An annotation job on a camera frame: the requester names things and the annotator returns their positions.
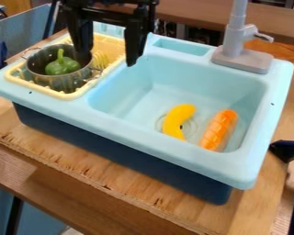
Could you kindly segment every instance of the plywood surface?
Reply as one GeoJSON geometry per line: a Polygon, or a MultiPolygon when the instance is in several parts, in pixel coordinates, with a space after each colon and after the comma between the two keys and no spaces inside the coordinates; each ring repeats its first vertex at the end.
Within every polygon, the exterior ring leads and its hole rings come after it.
{"type": "MultiPolygon", "coordinates": [[[[157,17],[214,30],[224,30],[228,24],[232,0],[161,0],[157,17]]],[[[109,9],[130,12],[131,6],[113,6],[109,9]]],[[[294,44],[294,10],[283,7],[249,3],[247,23],[275,37],[276,41],[294,44]]]]}
{"type": "MultiPolygon", "coordinates": [[[[294,139],[294,83],[279,139],[294,139]]],[[[22,125],[0,97],[0,185],[86,234],[269,234],[286,168],[268,153],[254,189],[213,206],[22,125]]]]}

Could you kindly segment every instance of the yellow dish rack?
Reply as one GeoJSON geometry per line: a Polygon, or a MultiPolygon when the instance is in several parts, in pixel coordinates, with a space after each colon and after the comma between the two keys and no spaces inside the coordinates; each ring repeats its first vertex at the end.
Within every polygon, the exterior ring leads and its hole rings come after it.
{"type": "MultiPolygon", "coordinates": [[[[72,44],[70,36],[57,41],[54,44],[72,44]]],[[[20,62],[14,67],[11,67],[5,73],[5,78],[13,83],[24,85],[32,90],[39,91],[46,95],[51,95],[56,98],[71,100],[75,99],[96,83],[104,78],[107,73],[119,65],[125,58],[124,39],[118,39],[111,36],[94,33],[94,48],[92,50],[93,61],[92,67],[101,71],[99,75],[88,79],[88,82],[81,87],[76,87],[73,92],[56,91],[51,89],[51,85],[41,85],[37,79],[26,78],[26,61],[20,62]]]]}

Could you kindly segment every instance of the blue sink base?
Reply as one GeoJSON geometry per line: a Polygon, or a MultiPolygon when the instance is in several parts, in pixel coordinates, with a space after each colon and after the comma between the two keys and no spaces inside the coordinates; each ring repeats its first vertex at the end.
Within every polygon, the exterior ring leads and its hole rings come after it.
{"type": "Polygon", "coordinates": [[[212,204],[223,205],[230,197],[232,187],[226,184],[79,129],[25,106],[14,103],[14,107],[19,119],[31,128],[130,167],[212,204]]]}

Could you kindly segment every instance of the metal strainer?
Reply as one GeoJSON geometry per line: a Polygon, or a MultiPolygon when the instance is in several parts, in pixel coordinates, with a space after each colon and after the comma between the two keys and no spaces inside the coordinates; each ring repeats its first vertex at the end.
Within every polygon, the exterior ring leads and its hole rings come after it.
{"type": "Polygon", "coordinates": [[[25,50],[23,58],[27,60],[26,66],[28,73],[32,76],[32,81],[35,84],[48,86],[50,89],[56,91],[63,91],[71,93],[83,86],[89,78],[93,77],[93,69],[91,68],[92,55],[81,57],[74,50],[73,45],[57,44],[43,49],[34,48],[25,50]],[[46,75],[45,67],[50,63],[57,60],[58,50],[64,50],[64,56],[70,57],[80,63],[82,69],[64,75],[46,75]],[[29,50],[39,50],[38,52],[25,58],[25,54],[29,50]]]}

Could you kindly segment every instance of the dish drying rack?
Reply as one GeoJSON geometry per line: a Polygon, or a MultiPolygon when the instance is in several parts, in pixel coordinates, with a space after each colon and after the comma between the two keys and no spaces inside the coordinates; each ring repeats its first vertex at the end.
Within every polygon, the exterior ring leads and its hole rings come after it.
{"type": "MultiPolygon", "coordinates": [[[[72,44],[72,41],[70,36],[67,36],[53,44],[72,44]]],[[[10,82],[59,99],[75,99],[95,86],[101,79],[104,79],[106,74],[117,67],[125,58],[124,39],[94,33],[94,45],[91,62],[92,75],[87,79],[80,80],[79,83],[72,81],[70,87],[65,86],[65,81],[63,81],[61,91],[53,89],[51,78],[48,81],[42,81],[42,83],[38,77],[30,76],[26,68],[26,60],[7,70],[5,78],[10,82]]]]}

